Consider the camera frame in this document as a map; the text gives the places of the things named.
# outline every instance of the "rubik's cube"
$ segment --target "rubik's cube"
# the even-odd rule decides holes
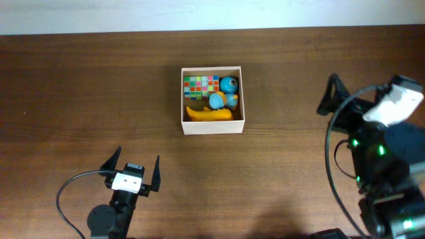
[[[183,82],[185,98],[192,100],[207,99],[218,92],[218,76],[185,76]]]

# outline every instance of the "green led light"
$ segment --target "green led light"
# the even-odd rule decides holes
[[[382,145],[379,146],[378,153],[381,156],[385,154],[385,148],[384,148],[384,146],[382,146]]]
[[[405,220],[403,222],[404,229],[413,229],[413,222],[411,220]]]
[[[357,147],[359,145],[359,142],[356,139],[353,139],[353,146]]]

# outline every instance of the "robotic arm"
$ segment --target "robotic arm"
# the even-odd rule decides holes
[[[423,99],[422,92],[414,80],[395,76],[390,85],[377,88],[375,102],[353,98],[340,109],[350,93],[333,74],[317,109],[323,116],[339,111],[329,127],[348,134],[364,195],[361,218],[375,238],[425,238],[425,199],[418,188],[425,172],[425,129],[403,122]],[[326,238],[343,238],[332,233],[335,237]]]
[[[127,163],[124,170],[116,170],[121,147],[100,167],[99,171],[81,173],[69,179],[59,189],[56,196],[56,207],[59,215],[71,226],[81,238],[84,235],[63,215],[59,206],[59,196],[67,184],[73,180],[91,174],[99,173],[104,176],[107,188],[114,190],[109,205],[102,204],[92,209],[87,217],[87,226],[91,231],[91,239],[126,239],[135,204],[139,196],[148,197],[151,191],[158,192],[161,184],[159,173],[159,155],[152,175],[151,185],[143,183],[145,168],[132,163]]]

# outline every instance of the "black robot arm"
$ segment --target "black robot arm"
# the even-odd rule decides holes
[[[364,117],[383,99],[396,104],[403,94],[419,93],[421,97],[412,100],[422,100],[422,92],[413,79],[395,76],[390,84],[377,87],[374,102],[354,98],[340,109],[350,93],[333,74],[317,109],[322,116],[339,110],[331,130],[349,136],[357,186],[365,196],[359,202],[361,217],[374,238],[425,238],[425,199],[418,188],[425,172],[425,130],[403,121],[385,125]]]
[[[87,226],[92,239],[126,239],[133,211],[139,196],[148,197],[151,191],[158,192],[161,184],[159,155],[153,170],[152,183],[143,183],[145,168],[127,163],[123,171],[115,170],[121,147],[100,167],[101,171],[113,171],[105,176],[105,185],[113,189],[109,205],[102,204],[92,209],[87,217]]]

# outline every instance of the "white wall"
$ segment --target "white wall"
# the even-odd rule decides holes
[[[0,35],[425,23],[425,0],[0,0]]]

